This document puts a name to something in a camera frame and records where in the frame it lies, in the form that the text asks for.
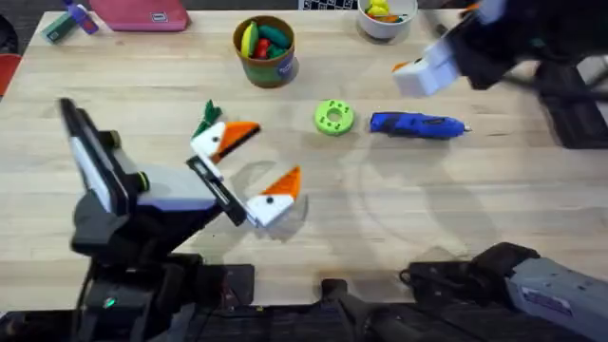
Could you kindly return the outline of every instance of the green light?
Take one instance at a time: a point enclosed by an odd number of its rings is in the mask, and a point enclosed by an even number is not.
[[[110,298],[108,298],[108,299],[105,300],[105,302],[104,302],[104,309],[109,309],[114,304],[116,304],[116,299],[110,297]]]

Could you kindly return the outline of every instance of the pink box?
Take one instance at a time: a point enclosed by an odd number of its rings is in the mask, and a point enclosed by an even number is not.
[[[181,31],[189,22],[180,0],[89,0],[89,4],[117,31]]]

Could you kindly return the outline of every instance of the black cable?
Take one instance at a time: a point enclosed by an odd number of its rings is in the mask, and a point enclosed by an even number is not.
[[[72,342],[78,342],[78,328],[80,326],[80,318],[82,315],[83,302],[85,301],[85,292],[88,287],[88,283],[93,277],[95,266],[93,264],[93,260],[91,259],[88,263],[88,269],[86,270],[85,279],[83,280],[83,285],[80,288],[80,292],[78,293],[78,299],[76,299],[76,308],[74,308],[74,312],[72,313],[72,322],[71,322],[71,337],[70,340]]]

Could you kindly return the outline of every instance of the red chair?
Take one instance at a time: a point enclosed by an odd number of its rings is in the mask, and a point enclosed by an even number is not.
[[[0,96],[4,96],[7,91],[19,62],[21,62],[21,56],[18,54],[0,54]]]

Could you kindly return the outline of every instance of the white bowl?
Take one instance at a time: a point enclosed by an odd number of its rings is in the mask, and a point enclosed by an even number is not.
[[[403,30],[409,30],[409,23],[418,11],[416,0],[388,0],[390,14],[407,14],[401,23],[383,23],[369,18],[365,13],[370,0],[359,0],[357,22],[368,35],[377,39],[392,39]]]

